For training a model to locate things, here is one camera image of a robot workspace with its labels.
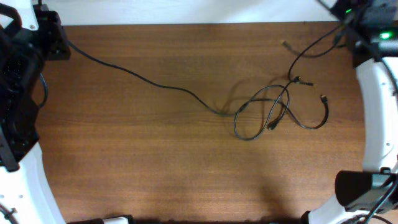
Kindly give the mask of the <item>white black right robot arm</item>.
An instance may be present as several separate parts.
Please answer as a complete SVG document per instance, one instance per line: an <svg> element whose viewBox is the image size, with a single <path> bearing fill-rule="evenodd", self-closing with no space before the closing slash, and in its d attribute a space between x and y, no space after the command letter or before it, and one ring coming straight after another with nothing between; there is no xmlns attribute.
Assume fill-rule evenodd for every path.
<svg viewBox="0 0 398 224"><path fill-rule="evenodd" d="M340 171L335 193L301 223L369 223L397 209L397 1L319 2L345 27L364 105L361 171Z"/></svg>

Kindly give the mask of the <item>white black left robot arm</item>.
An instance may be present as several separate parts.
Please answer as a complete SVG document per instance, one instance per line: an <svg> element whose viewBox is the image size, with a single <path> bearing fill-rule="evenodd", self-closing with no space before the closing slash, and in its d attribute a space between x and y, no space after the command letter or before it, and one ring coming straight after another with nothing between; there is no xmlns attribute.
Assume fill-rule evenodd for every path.
<svg viewBox="0 0 398 224"><path fill-rule="evenodd" d="M68 60L57 12L41 1L1 1L1 223L64 223L45 176L35 122L47 61Z"/></svg>

